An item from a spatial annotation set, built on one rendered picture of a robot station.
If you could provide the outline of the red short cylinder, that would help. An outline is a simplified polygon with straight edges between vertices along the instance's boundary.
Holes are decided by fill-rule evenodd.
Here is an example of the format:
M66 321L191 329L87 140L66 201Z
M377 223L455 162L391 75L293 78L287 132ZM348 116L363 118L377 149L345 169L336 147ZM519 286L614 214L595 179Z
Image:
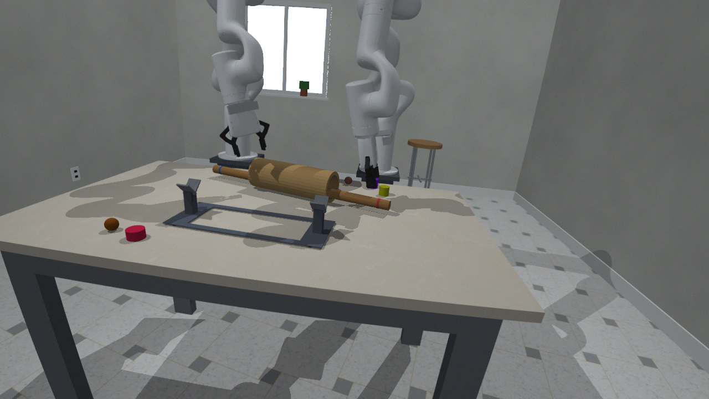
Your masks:
M139 242L146 238L145 226L136 225L126 229L126 239L128 242Z

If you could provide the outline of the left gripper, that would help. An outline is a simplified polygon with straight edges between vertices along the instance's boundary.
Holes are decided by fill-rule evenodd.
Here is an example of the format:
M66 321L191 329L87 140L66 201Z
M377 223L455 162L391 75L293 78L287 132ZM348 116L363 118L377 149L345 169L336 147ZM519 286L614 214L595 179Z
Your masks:
M367 188L376 188L376 178L379 178L378 152L376 137L358 137L358 152L361 169L365 167Z

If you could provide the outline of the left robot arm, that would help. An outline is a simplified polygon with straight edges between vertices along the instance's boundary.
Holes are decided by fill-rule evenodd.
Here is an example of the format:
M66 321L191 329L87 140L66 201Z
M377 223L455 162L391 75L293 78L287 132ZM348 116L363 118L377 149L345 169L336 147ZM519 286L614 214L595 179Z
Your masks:
M415 96L413 84L400 79L395 69L400 40L390 27L391 20L412 19L421 7L422 0L357 2L361 28L356 60L359 66L372 71L368 79L346 84L346 94L353 135L376 137L379 175L398 173L392 166L395 130L399 117Z

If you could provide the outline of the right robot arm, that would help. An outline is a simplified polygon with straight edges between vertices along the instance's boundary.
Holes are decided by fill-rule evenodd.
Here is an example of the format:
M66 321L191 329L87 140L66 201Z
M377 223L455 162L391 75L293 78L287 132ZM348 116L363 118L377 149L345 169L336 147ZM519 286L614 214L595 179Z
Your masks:
M257 110L258 101L254 100L264 86L264 56L258 40L246 31L245 6L257 7L264 0L206 2L215 12L217 9L217 33L223 42L222 52L211 56L214 65L211 84L222 93L229 115ZM250 151L250 135L237 138L236 144L240 157L234 155L232 146L226 142L225 151L218 157L227 161L250 161L258 157Z

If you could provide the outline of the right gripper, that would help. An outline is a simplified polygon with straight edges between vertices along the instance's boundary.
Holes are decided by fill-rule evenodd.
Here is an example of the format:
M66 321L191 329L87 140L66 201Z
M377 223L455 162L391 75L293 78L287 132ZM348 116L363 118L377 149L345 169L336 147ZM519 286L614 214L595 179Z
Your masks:
M228 114L227 108L225 108L224 111L225 111L225 119L227 122L227 128L219 136L225 142L232 145L235 156L237 155L237 157L240 157L240 151L239 151L238 146L236 144L237 138L242 137L242 136L246 136L246 135L251 135L251 134L257 134L259 136L259 144L261 146L261 149L263 151L266 151L266 149L265 149L266 143L264 141L264 137L268 133L269 124L264 123L263 121L260 121L258 119L258 116L256 115L255 110L240 112L240 113L232 114L232 115ZM260 125L264 126L263 133L260 132L261 131ZM225 136L228 132L229 132L230 136L232 135L231 136L232 140L229 140Z

